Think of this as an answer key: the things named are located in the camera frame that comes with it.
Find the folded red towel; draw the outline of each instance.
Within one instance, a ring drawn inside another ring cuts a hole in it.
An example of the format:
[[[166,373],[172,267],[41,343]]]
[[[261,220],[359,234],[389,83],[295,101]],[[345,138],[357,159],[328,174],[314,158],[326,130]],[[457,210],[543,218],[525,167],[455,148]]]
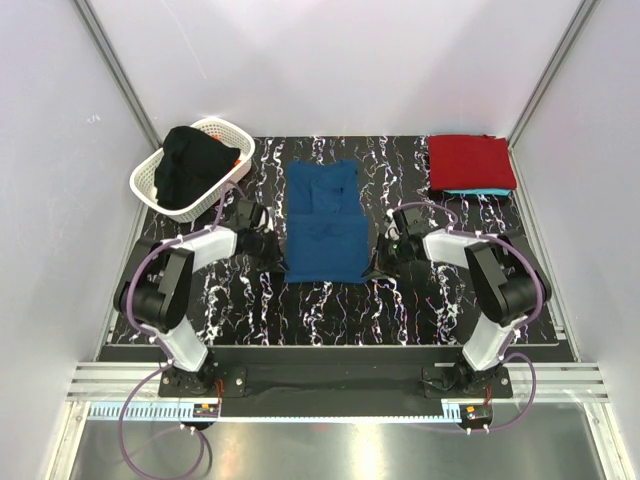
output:
[[[474,135],[429,137],[432,190],[515,190],[507,140]]]

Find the folded blue shirt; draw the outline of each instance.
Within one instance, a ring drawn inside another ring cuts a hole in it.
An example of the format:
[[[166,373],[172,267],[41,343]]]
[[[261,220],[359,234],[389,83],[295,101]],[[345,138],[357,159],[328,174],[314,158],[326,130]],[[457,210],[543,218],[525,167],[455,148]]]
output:
[[[362,214],[358,162],[288,167],[286,280],[363,283],[368,220]]]

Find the laundry basket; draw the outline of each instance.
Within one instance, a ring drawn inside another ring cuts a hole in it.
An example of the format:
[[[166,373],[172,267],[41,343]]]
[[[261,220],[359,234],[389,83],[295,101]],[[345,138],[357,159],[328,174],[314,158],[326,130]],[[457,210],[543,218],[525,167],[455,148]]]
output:
[[[226,122],[219,118],[209,117],[200,120],[193,125],[193,128],[202,130],[203,132],[216,137],[228,147],[236,147],[240,149],[240,162],[225,175],[225,177],[211,187],[207,193],[202,195],[198,200],[188,207],[180,210],[167,210],[156,203],[154,197],[155,171],[163,157],[162,149],[157,150],[153,155],[136,167],[129,179],[129,186],[133,193],[142,200],[150,208],[156,212],[166,215],[172,220],[179,223],[192,222],[202,215],[214,203],[220,200],[222,186],[227,180],[239,182],[249,170],[251,170],[251,157],[256,149],[253,138],[244,130],[236,127],[232,123]]]

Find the cable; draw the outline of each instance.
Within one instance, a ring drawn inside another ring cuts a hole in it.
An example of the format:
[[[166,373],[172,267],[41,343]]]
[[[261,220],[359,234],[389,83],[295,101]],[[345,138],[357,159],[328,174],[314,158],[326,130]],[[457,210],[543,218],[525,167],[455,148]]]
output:
[[[487,398],[484,399],[483,405],[489,405],[491,403],[491,396],[493,395],[493,391],[491,385],[487,387]]]
[[[124,405],[122,406],[122,410],[120,411],[120,415],[118,416],[118,443],[120,445],[120,452],[122,453],[122,458],[125,461],[125,463],[127,464],[127,466],[134,473],[136,473],[140,477],[146,478],[148,480],[185,480],[185,479],[191,477],[191,475],[193,475],[193,473],[200,466],[200,463],[202,463],[202,459],[204,458],[205,445],[209,443],[209,441],[207,440],[207,438],[204,436],[204,434],[201,431],[196,430],[195,428],[192,428],[191,432],[195,433],[196,435],[198,435],[198,438],[200,439],[200,453],[198,454],[198,458],[196,459],[196,462],[194,463],[193,467],[191,467],[189,469],[189,471],[187,471],[185,474],[180,475],[178,477],[171,477],[171,478],[155,477],[153,475],[149,475],[149,474],[143,472],[142,470],[140,470],[133,463],[133,460],[131,459],[131,456],[129,455],[129,453],[126,450],[126,447],[124,445],[124,435],[123,435],[123,432],[122,432],[122,426],[124,424],[124,416],[125,416],[125,413],[127,411],[127,407],[131,403],[131,400],[133,399],[135,394],[138,393],[138,390],[140,390],[145,383],[147,383],[149,380],[151,380],[156,375],[159,375],[162,372],[164,372],[166,370],[169,370],[171,368],[171,365],[172,365],[172,362],[167,363],[164,367],[155,370],[153,373],[151,373],[146,378],[144,378],[138,385],[136,385],[136,387],[133,390],[131,390],[131,393],[129,394],[129,396],[125,400]]]
[[[151,438],[149,438],[146,442],[144,442],[142,445],[137,447],[135,450],[130,451],[129,458],[133,458],[136,455],[138,455],[140,452],[146,450],[149,447],[149,445],[151,445],[157,439],[162,438],[165,435],[168,435],[170,433],[177,432],[179,430],[182,430],[182,427],[180,425],[176,425],[174,427],[169,427],[169,428],[165,428],[164,430],[160,430],[158,433],[154,434]],[[100,437],[98,437],[99,451],[104,450],[104,448],[101,446],[102,443],[103,442],[100,440]],[[108,459],[102,458],[102,461],[110,465],[120,465],[121,463],[124,463],[124,459],[122,458],[122,455],[117,460],[108,460]]]
[[[438,205],[437,203],[428,202],[428,201],[403,203],[402,205],[399,205],[396,208],[394,208],[393,211],[397,212],[398,210],[402,210],[403,208],[406,208],[406,207],[433,207],[437,210],[442,210],[443,212],[445,212],[447,215],[451,217],[451,219],[449,220],[449,223],[447,223],[447,225],[444,227],[445,230],[447,231],[451,230],[458,223],[458,220],[459,220],[458,215],[453,210],[447,207],[443,207],[442,205]]]
[[[155,337],[155,333],[152,330],[150,330],[149,328],[147,328],[145,325],[142,325],[142,324],[138,323],[135,320],[134,315],[133,315],[133,293],[135,292],[135,289],[138,286],[138,282],[140,281],[140,278],[144,274],[144,271],[149,266],[149,264],[153,260],[155,260],[158,257],[158,255],[160,253],[162,253],[163,251],[165,251],[165,250],[167,250],[167,249],[169,249],[169,248],[171,248],[171,247],[173,247],[175,245],[178,245],[178,244],[180,244],[182,242],[190,241],[190,240],[196,239],[198,237],[201,237],[202,235],[206,235],[206,234],[210,233],[211,231],[213,231],[218,226],[218,224],[220,223],[220,220],[222,218],[222,210],[224,209],[224,203],[225,203],[226,195],[227,195],[227,191],[228,191],[227,188],[226,188],[227,184],[231,184],[232,187],[236,188],[240,192],[240,195],[242,195],[244,198],[246,198],[246,195],[244,194],[242,189],[235,182],[230,182],[230,181],[225,182],[223,184],[223,186],[222,186],[222,194],[220,195],[220,204],[216,208],[217,212],[216,212],[216,216],[215,216],[215,219],[213,221],[213,224],[210,225],[210,226],[206,226],[202,230],[199,230],[197,232],[194,232],[194,233],[191,233],[189,235],[186,235],[186,236],[184,236],[182,238],[178,237],[178,238],[174,238],[172,240],[169,240],[169,241],[166,241],[166,242],[162,243],[160,246],[158,246],[157,248],[153,249],[153,251],[151,253],[149,253],[149,255],[147,255],[147,257],[145,257],[145,259],[138,266],[138,269],[133,274],[133,277],[131,279],[131,283],[129,284],[129,290],[127,291],[127,298],[126,298],[126,304],[125,304],[125,313],[126,313],[127,320],[129,321],[129,324],[134,329],[136,329],[138,332],[146,333],[147,335]],[[145,473],[142,470],[140,470],[133,463],[133,460],[131,459],[131,455],[127,452],[126,446],[124,444],[124,434],[123,434],[124,415],[125,415],[125,412],[127,411],[127,408],[129,406],[129,404],[133,400],[133,397],[149,380],[154,378],[156,375],[159,375],[162,372],[164,372],[166,370],[169,370],[173,365],[173,356],[171,355],[171,351],[165,345],[165,343],[162,341],[162,339],[157,338],[157,341],[158,341],[158,344],[160,345],[160,348],[162,349],[162,351],[167,356],[167,360],[168,360],[167,364],[164,367],[158,368],[151,375],[149,375],[148,377],[143,379],[138,385],[135,386],[135,388],[131,391],[131,393],[129,394],[129,396],[125,400],[125,402],[124,402],[124,404],[122,406],[122,411],[120,412],[120,416],[118,417],[118,443],[119,443],[119,446],[120,446],[120,453],[122,453],[122,458],[125,461],[125,463],[127,464],[127,466],[133,472],[135,472],[136,474],[138,474],[142,478],[146,478],[148,480],[183,480],[183,479],[187,479],[191,475],[193,475],[193,473],[198,469],[198,467],[202,463],[202,459],[204,457],[205,445],[207,446],[208,451],[211,451],[211,446],[209,445],[209,441],[204,436],[204,434],[202,432],[200,432],[199,430],[195,430],[195,429],[191,430],[192,432],[195,432],[198,435],[198,438],[200,439],[200,454],[198,455],[198,458],[197,458],[195,464],[184,475],[181,475],[179,477],[173,477],[171,479],[164,479],[162,477],[154,477],[154,476],[148,475],[147,473]],[[165,433],[165,431],[160,432],[154,438],[157,438],[158,436],[162,436],[162,435],[164,435],[164,433]]]
[[[504,425],[499,425],[497,427],[493,427],[491,429],[491,431],[493,431],[493,432],[501,432],[503,430],[506,430],[507,428],[514,427],[518,423],[520,423],[522,421],[522,419],[527,415],[527,413],[529,413],[529,410],[531,410],[531,406],[533,405],[533,401],[536,398],[536,390],[538,388],[538,378],[536,377],[536,369],[533,366],[533,362],[524,353],[513,352],[513,353],[510,353],[509,355],[507,355],[507,357],[502,361],[502,363],[503,364],[504,363],[508,363],[511,360],[513,360],[514,358],[520,358],[520,359],[524,360],[527,363],[527,365],[529,365],[529,369],[531,370],[531,394],[529,395],[529,400],[527,401],[527,404],[525,405],[525,407],[522,410],[522,412],[520,412],[520,414],[516,418],[511,420],[510,422],[507,422]]]
[[[420,380],[422,383],[424,383],[425,385],[429,385],[431,388],[435,388],[436,390],[440,391],[440,392],[449,392],[453,389],[454,383],[451,382],[451,384],[445,388],[444,384],[442,383],[442,380],[439,380],[437,378],[426,378],[423,380]]]
[[[213,382],[213,385],[211,385],[209,388],[207,388],[204,392],[194,392],[193,390],[188,390],[188,392],[193,395],[194,397],[206,397],[208,396],[211,392],[213,392],[213,389],[216,389],[216,393],[218,394],[217,398],[218,398],[218,402],[222,401],[222,392],[224,391],[224,387],[221,387],[220,385],[218,385],[218,382],[220,382],[220,385],[223,385],[222,383],[222,379],[219,378],[217,380],[215,380]]]

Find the purple cable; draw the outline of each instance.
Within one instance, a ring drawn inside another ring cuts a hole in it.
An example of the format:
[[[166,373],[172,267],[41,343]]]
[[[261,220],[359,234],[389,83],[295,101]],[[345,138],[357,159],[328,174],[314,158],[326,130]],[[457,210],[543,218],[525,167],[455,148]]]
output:
[[[146,442],[144,442],[142,445],[140,445],[139,447],[137,447],[135,450],[127,452],[129,454],[129,458],[133,458],[136,455],[138,455],[139,453],[143,452],[145,449],[147,449],[149,447],[149,445],[151,445],[153,442],[155,442],[157,439],[164,437],[165,435],[168,435],[170,433],[173,432],[177,432],[182,430],[182,427],[180,425],[176,425],[174,427],[170,427],[170,428],[165,428],[164,430],[160,430],[158,433],[154,434],[151,438],[147,439]],[[103,440],[102,437],[100,435],[98,435],[96,443],[98,444],[98,451],[102,452],[105,449],[103,448]],[[107,464],[107,465],[120,465],[121,463],[125,463],[124,458],[122,458],[122,455],[120,455],[120,457],[117,460],[112,460],[112,459],[107,459],[102,457],[102,455],[100,455],[100,457],[102,458],[102,461]]]
[[[533,405],[533,401],[536,398],[536,390],[538,388],[538,378],[536,377],[536,369],[533,366],[533,362],[531,361],[531,359],[527,357],[524,353],[513,352],[507,355],[506,358],[502,361],[502,363],[507,363],[511,361],[511,359],[516,357],[524,360],[527,363],[527,365],[529,365],[529,369],[531,370],[531,395],[529,395],[529,401],[525,405],[522,412],[520,412],[520,415],[518,415],[516,418],[514,418],[510,422],[505,423],[504,425],[499,425],[497,427],[492,428],[491,430],[494,432],[501,432],[503,430],[506,430],[507,428],[511,428],[517,425],[518,423],[520,423],[522,419],[525,417],[525,415],[529,413],[529,410],[531,410],[531,405]]]
[[[142,470],[140,470],[133,463],[133,461],[131,460],[131,457],[127,453],[127,449],[126,449],[126,447],[124,445],[124,435],[123,435],[123,432],[122,432],[122,426],[123,426],[123,423],[124,423],[124,415],[125,415],[125,413],[127,411],[127,407],[131,403],[131,400],[133,399],[135,394],[138,393],[138,391],[142,388],[142,386],[145,383],[147,383],[149,380],[151,380],[156,375],[168,370],[169,368],[171,368],[171,364],[167,363],[164,367],[161,367],[161,368],[155,370],[153,373],[148,375],[144,380],[142,380],[138,385],[136,385],[136,387],[133,390],[131,390],[131,393],[127,397],[127,400],[125,400],[124,405],[122,406],[122,410],[120,411],[120,415],[118,417],[118,442],[119,442],[119,445],[120,445],[120,452],[122,453],[122,458],[124,459],[124,461],[127,464],[127,466],[134,473],[136,473],[140,477],[146,478],[148,480],[185,480],[185,479],[189,478],[191,475],[194,474],[194,472],[198,469],[198,467],[202,463],[202,459],[204,458],[205,444],[208,443],[208,440],[206,439],[204,434],[200,430],[195,430],[194,429],[193,431],[198,435],[198,438],[200,439],[200,453],[198,454],[198,458],[196,459],[196,462],[194,463],[193,467],[191,467],[191,469],[189,469],[188,472],[186,472],[185,474],[180,475],[178,477],[171,477],[171,478],[154,477],[153,475],[149,475],[149,474],[143,472]]]
[[[235,182],[231,182],[231,181],[225,182],[225,184],[223,185],[223,188],[222,188],[222,194],[220,195],[220,204],[217,207],[217,213],[216,213],[216,217],[215,217],[215,219],[213,221],[213,224],[208,226],[208,227],[205,227],[202,230],[199,230],[197,232],[190,233],[189,235],[186,235],[184,237],[178,236],[178,238],[174,238],[172,240],[169,240],[169,241],[163,243],[162,245],[159,245],[157,248],[153,249],[153,251],[151,253],[149,253],[149,255],[147,255],[145,257],[145,259],[138,266],[138,269],[133,274],[133,277],[131,279],[131,283],[129,284],[129,290],[127,291],[125,312],[126,312],[127,320],[129,320],[129,324],[135,330],[137,330],[138,332],[146,333],[147,335],[150,335],[150,336],[155,336],[155,333],[152,330],[150,330],[149,328],[145,327],[144,325],[139,324],[135,320],[135,318],[133,316],[133,293],[135,292],[135,289],[138,286],[138,282],[140,282],[140,278],[142,277],[145,269],[163,251],[173,247],[174,245],[178,245],[178,244],[183,243],[185,241],[188,242],[190,240],[193,240],[193,239],[196,239],[198,237],[201,237],[202,235],[206,235],[207,233],[210,233],[213,229],[215,229],[218,226],[218,224],[220,223],[220,220],[222,218],[222,210],[224,209],[224,202],[226,200],[226,195],[227,195],[226,184],[231,184],[234,188],[236,188],[240,192],[240,195],[243,198],[246,198],[246,195],[244,194],[242,189],[238,186],[238,184],[236,184]],[[138,393],[138,391],[143,387],[143,385],[145,383],[147,383],[149,380],[151,380],[156,375],[159,375],[160,373],[162,373],[162,372],[168,370],[169,368],[171,368],[171,366],[173,364],[173,357],[171,355],[171,352],[169,351],[167,346],[164,344],[162,339],[157,338],[157,340],[158,340],[158,344],[160,345],[160,348],[162,349],[162,351],[167,356],[167,364],[164,367],[161,367],[158,370],[156,370],[155,372],[153,372],[151,375],[149,375],[144,380],[142,380],[138,385],[136,385],[136,387],[129,394],[129,397],[127,397],[127,399],[125,400],[125,402],[124,402],[124,404],[122,406],[122,411],[120,412],[120,416],[118,417],[118,442],[119,442],[119,445],[120,445],[120,452],[122,453],[123,460],[125,461],[125,463],[127,464],[127,466],[131,470],[133,470],[135,473],[137,473],[142,478],[146,478],[148,480],[183,480],[183,479],[189,478],[198,469],[198,467],[200,466],[200,463],[202,463],[202,459],[204,457],[205,444],[209,443],[207,438],[199,430],[196,430],[196,433],[198,434],[198,437],[200,438],[200,455],[198,455],[198,459],[196,460],[196,463],[184,475],[181,475],[179,477],[174,477],[174,478],[171,478],[171,479],[163,479],[161,477],[154,477],[152,475],[147,475],[146,473],[144,473],[142,470],[140,470],[133,463],[133,460],[131,459],[131,455],[127,452],[127,449],[126,449],[125,444],[124,444],[124,435],[123,435],[123,431],[122,431],[123,423],[124,423],[124,415],[125,415],[125,412],[127,410],[127,407],[129,406],[129,404],[133,400],[133,397],[135,396],[136,393]],[[156,438],[158,436],[162,436],[163,434],[164,434],[164,432],[160,432],[160,434],[156,435]]]
[[[403,203],[402,205],[394,208],[393,211],[395,212],[406,207],[433,207],[435,209],[442,210],[443,212],[445,212],[447,215],[451,217],[451,220],[449,220],[449,223],[447,223],[447,225],[444,227],[447,232],[451,230],[456,223],[458,223],[458,215],[453,210],[450,210],[447,207],[443,207],[442,205],[438,205],[437,203],[433,203],[433,202],[423,201],[423,202]]]

